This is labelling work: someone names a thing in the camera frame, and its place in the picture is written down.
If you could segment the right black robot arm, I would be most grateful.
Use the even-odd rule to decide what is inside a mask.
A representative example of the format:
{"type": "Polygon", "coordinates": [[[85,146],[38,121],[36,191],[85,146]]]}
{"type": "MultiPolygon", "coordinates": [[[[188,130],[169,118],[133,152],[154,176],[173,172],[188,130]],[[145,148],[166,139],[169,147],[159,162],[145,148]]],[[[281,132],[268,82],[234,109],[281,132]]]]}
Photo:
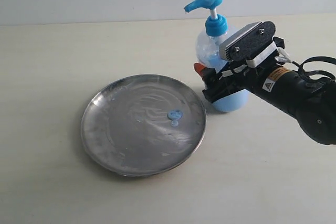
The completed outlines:
{"type": "Polygon", "coordinates": [[[214,104],[247,90],[290,117],[314,141],[335,144],[335,76],[329,72],[284,67],[289,57],[284,41],[242,38],[224,49],[227,64],[217,72],[202,63],[194,70],[205,84],[203,95],[214,104]]]}

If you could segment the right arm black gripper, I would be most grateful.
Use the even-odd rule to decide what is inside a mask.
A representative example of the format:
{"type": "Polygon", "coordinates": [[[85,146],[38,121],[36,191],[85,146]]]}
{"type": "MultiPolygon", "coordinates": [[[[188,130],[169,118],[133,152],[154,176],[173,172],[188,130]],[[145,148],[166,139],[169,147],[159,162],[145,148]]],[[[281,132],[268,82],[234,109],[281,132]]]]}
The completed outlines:
{"type": "Polygon", "coordinates": [[[203,90],[205,99],[212,103],[223,98],[224,95],[233,94],[244,89],[253,92],[258,81],[261,80],[261,76],[266,71],[275,66],[281,66],[275,58],[279,56],[278,48],[285,48],[285,41],[276,36],[273,37],[273,41],[277,46],[277,51],[273,52],[256,68],[248,67],[244,61],[232,61],[228,62],[217,74],[213,68],[208,68],[199,62],[194,63],[195,72],[205,84],[205,89],[203,90]]]}

